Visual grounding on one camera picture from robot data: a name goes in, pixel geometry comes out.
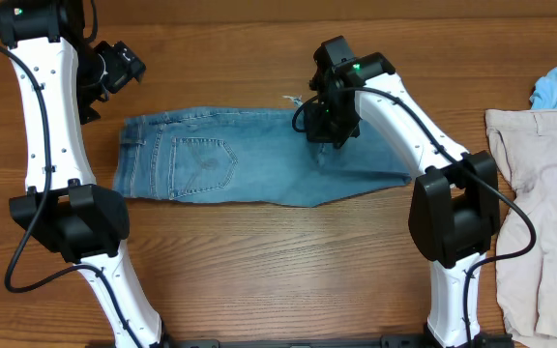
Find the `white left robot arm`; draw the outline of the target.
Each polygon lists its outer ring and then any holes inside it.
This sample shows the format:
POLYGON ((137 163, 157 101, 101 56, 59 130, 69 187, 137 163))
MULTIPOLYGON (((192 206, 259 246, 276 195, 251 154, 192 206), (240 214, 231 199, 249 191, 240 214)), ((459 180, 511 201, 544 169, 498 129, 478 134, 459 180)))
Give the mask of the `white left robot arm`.
POLYGON ((127 246, 123 196, 100 187, 81 128, 145 65, 124 44, 98 42, 79 1, 3 1, 0 40, 22 98, 25 192, 9 202, 26 239, 60 254, 70 273, 91 286, 118 347, 169 347, 172 339, 151 307, 127 246))

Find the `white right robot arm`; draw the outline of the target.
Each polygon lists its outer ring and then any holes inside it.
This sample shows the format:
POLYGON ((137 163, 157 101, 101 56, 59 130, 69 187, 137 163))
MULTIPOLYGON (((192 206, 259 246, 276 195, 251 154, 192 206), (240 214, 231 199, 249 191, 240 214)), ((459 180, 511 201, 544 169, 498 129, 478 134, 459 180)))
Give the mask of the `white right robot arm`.
POLYGON ((308 141, 341 147, 365 121, 396 150, 414 181, 408 228, 430 263, 431 310, 422 342, 490 347, 477 319, 476 265, 500 226, 493 159, 447 137, 411 98, 380 53, 317 50, 309 83, 316 97, 297 113, 308 141))

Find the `light blue denim jeans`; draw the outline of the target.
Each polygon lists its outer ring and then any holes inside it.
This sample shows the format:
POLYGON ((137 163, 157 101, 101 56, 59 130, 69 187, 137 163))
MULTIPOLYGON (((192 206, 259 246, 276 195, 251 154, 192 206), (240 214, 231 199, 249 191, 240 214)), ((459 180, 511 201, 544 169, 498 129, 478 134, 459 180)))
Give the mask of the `light blue denim jeans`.
POLYGON ((113 188, 128 198, 316 207, 407 185, 368 123, 336 149, 292 129, 291 109, 199 106, 126 120, 113 188))

